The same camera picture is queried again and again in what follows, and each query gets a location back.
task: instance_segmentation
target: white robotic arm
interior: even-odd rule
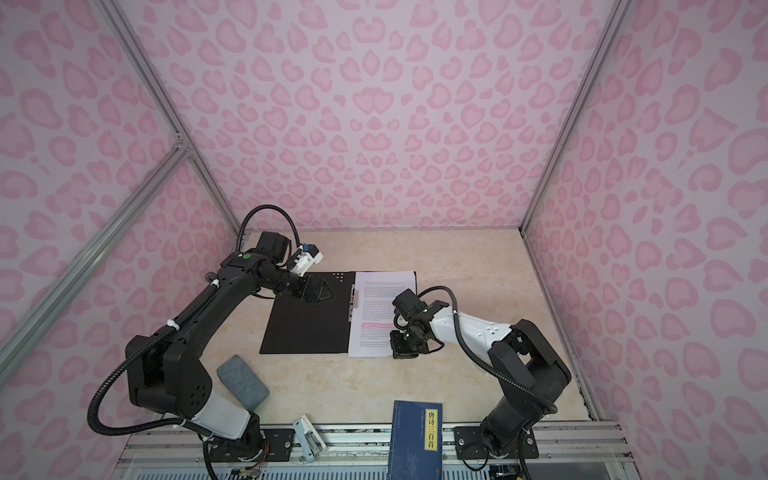
[[[490,363],[488,350],[491,344],[501,340],[510,333],[508,323],[495,323],[488,320],[479,319],[476,316],[458,313],[459,325],[462,328],[462,336],[467,345],[484,362]],[[435,338],[443,343],[458,343],[456,339],[456,330],[453,325],[453,308],[447,306],[439,310],[429,322],[432,333]]]
[[[560,356],[526,319],[515,325],[494,323],[457,311],[456,298],[445,286],[421,293],[444,290],[452,301],[436,300],[427,305],[411,290],[399,294],[395,307],[395,327],[389,334],[392,356],[412,359],[438,351],[445,343],[458,343],[480,368],[498,379],[504,397],[480,425],[481,443],[489,455],[507,455],[520,441],[521,431],[545,414],[556,412],[554,401],[571,381],[571,372]],[[441,347],[430,350],[429,340]],[[529,355],[523,363],[521,356]]]

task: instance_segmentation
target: white arm segment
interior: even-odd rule
[[[249,420],[250,413],[247,410],[234,405],[213,389],[205,406],[192,417],[192,422],[230,440],[243,436]]]
[[[458,313],[458,324],[462,328],[462,337],[469,349],[486,363],[491,363],[491,359],[488,357],[488,349],[491,348],[491,344],[503,339],[510,330],[510,325],[507,323],[489,322],[461,312]],[[453,326],[453,308],[450,306],[437,312],[429,325],[441,342],[458,343]]]

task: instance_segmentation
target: yellow label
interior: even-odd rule
[[[424,449],[437,452],[437,410],[427,409],[424,422]]]

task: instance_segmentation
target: book cover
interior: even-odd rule
[[[442,479],[442,404],[395,401],[387,480]]]

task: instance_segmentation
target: pink wallpaper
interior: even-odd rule
[[[0,5],[0,346],[168,152],[88,0]]]
[[[768,3],[645,0],[532,231],[646,479],[768,476]]]
[[[126,438],[88,428],[94,391],[127,342],[181,311],[233,243],[201,182],[182,165],[0,392],[0,477],[108,478]],[[123,376],[102,404],[107,425],[148,419],[126,387]]]
[[[612,3],[121,4],[234,210],[339,228],[519,225]]]

